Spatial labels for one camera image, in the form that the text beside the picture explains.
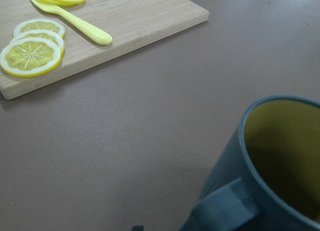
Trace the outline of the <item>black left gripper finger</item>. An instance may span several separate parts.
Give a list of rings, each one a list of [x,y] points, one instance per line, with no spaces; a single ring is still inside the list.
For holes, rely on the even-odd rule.
[[[131,228],[131,231],[144,231],[143,225],[135,225]]]

